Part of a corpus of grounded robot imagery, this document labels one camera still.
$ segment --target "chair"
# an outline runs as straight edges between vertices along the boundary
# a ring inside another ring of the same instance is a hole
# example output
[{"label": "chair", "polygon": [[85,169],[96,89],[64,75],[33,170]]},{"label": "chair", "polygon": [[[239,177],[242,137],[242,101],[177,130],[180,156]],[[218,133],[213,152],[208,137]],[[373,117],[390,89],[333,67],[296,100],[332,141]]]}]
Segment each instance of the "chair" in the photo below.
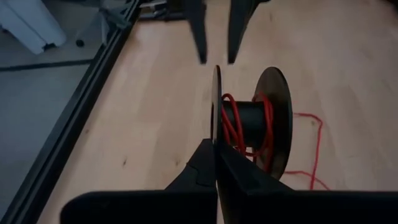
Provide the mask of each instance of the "chair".
[{"label": "chair", "polygon": [[89,30],[96,22],[101,23],[101,41],[103,45],[108,44],[108,33],[110,26],[115,26],[118,29],[125,29],[130,26],[131,23],[122,15],[122,12],[132,6],[133,1],[123,4],[116,8],[108,8],[104,0],[64,0],[72,3],[77,3],[85,7],[95,7],[98,9],[97,14],[91,20],[91,22],[82,30],[78,31],[76,35],[76,45],[78,47],[84,47],[85,43],[81,39],[83,34]]}]

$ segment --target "red cable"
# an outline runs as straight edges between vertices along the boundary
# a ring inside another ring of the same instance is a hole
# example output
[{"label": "red cable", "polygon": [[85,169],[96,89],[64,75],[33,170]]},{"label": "red cable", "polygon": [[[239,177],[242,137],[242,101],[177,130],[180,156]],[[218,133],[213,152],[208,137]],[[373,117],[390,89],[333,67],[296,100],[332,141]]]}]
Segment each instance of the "red cable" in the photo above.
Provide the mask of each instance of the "red cable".
[{"label": "red cable", "polygon": [[[224,137],[225,141],[228,144],[231,144],[231,138],[229,134],[232,135],[233,139],[236,142],[236,149],[244,156],[251,156],[253,157],[253,162],[256,163],[257,156],[260,156],[266,149],[267,150],[267,156],[266,156],[266,162],[264,163],[264,171],[269,172],[269,166],[271,163],[271,157],[273,154],[273,149],[274,149],[274,134],[272,132],[272,124],[274,122],[274,110],[272,107],[272,103],[268,100],[268,98],[265,96],[263,93],[259,93],[258,95],[255,95],[252,99],[252,101],[255,101],[257,97],[260,96],[262,102],[264,103],[264,112],[265,112],[265,119],[266,119],[266,125],[267,125],[267,132],[266,136],[264,138],[264,142],[262,143],[262,146],[260,149],[255,152],[246,152],[246,146],[244,144],[244,138],[243,138],[243,128],[242,128],[242,122],[241,118],[239,117],[239,112],[238,112],[238,107],[236,106],[236,102],[234,98],[232,97],[231,94],[225,93],[222,96],[222,100],[225,98],[228,98],[231,102],[233,114],[235,117],[235,122],[236,122],[236,128],[237,131],[235,131],[233,125],[231,124],[231,121],[228,119],[228,116],[226,114],[226,111],[224,107],[221,107],[221,116],[222,116],[222,125],[223,125],[223,131],[224,131]],[[319,148],[320,148],[320,140],[322,136],[322,126],[323,126],[323,121],[318,117],[315,116],[314,114],[309,114],[309,113],[294,113],[295,115],[298,116],[304,116],[304,117],[311,117],[319,122],[319,127],[318,127],[318,137],[317,137],[317,149],[315,151],[315,162],[313,166],[312,173],[309,174],[308,172],[302,171],[302,170],[297,170],[297,171],[285,171],[285,174],[304,174],[309,177],[311,177],[310,181],[310,190],[313,190],[315,181],[321,184],[324,188],[327,190],[330,190],[329,187],[326,186],[325,183],[320,181],[315,177],[315,174],[317,173],[317,168],[318,168],[318,159],[319,159]]]}]

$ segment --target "black metal frame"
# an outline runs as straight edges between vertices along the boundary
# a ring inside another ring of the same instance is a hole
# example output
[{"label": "black metal frame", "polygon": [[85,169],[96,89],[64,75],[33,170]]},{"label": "black metal frame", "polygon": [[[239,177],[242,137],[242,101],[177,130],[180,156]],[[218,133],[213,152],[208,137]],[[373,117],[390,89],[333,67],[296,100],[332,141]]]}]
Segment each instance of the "black metal frame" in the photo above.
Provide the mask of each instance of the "black metal frame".
[{"label": "black metal frame", "polygon": [[115,30],[109,44],[101,46],[70,101],[56,122],[27,177],[1,220],[5,223],[36,223],[62,169],[90,115],[105,81],[140,13],[140,0],[124,15],[131,26]]}]

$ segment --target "floor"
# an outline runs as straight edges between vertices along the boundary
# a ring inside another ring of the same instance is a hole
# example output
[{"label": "floor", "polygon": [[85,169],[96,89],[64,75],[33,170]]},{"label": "floor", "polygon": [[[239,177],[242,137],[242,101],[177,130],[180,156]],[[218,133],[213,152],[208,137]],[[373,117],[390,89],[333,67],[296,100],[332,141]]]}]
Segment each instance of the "floor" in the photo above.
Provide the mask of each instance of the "floor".
[{"label": "floor", "polygon": [[[84,48],[75,46],[76,33],[91,20],[95,9],[60,1],[45,4],[65,31],[67,42],[34,55],[11,34],[0,32],[0,67],[95,56],[101,45],[99,27],[84,36]],[[0,219],[88,66],[0,72],[0,179],[6,183],[0,186]]]},{"label": "floor", "polygon": [[[207,1],[208,62],[188,24],[138,24],[120,54],[39,223],[92,190],[162,189],[210,135],[213,68],[224,92],[250,100],[262,71],[279,67],[293,109],[324,120],[317,177],[332,190],[398,190],[398,16],[378,0],[261,4],[227,65],[229,1]],[[287,170],[310,171],[317,126],[294,118]],[[306,176],[285,175],[294,189]]]}]

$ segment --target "white object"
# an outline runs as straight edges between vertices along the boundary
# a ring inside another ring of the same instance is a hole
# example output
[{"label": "white object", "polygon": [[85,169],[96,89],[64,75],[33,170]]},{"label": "white object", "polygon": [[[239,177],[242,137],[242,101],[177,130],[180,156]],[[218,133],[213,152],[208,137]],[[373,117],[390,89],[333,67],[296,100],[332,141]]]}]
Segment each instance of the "white object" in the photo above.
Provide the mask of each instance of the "white object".
[{"label": "white object", "polygon": [[0,0],[0,24],[34,54],[61,46],[66,35],[40,0]]}]

